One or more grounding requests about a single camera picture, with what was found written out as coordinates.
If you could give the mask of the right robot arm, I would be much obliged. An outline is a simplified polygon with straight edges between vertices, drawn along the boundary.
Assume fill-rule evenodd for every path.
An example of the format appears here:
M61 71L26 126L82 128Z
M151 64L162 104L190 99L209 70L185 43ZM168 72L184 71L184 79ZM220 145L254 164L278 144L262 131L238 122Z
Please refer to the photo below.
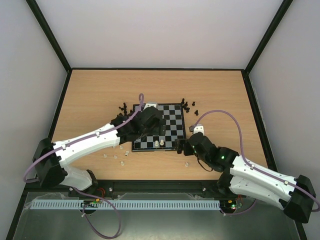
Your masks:
M265 168L235 150L215 146L201 132L177 139L175 144L178 154L195 156L221 174L217 188L222 195L251 197L279 208L294 221L309 222L316 192L308 177L293 177Z

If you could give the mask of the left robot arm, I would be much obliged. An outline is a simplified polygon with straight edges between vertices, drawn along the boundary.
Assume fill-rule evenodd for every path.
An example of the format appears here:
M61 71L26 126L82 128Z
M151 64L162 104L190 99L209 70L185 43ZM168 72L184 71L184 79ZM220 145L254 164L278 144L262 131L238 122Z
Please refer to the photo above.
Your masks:
M93 191L95 176L91 170L80 170L71 164L86 155L105 148L134 142L148 135L163 136L166 120L154 105L139 107L129 115L117 115L110 123L75 138L52 142L42 139L33 156L36 180L42 188L63 185L79 191Z

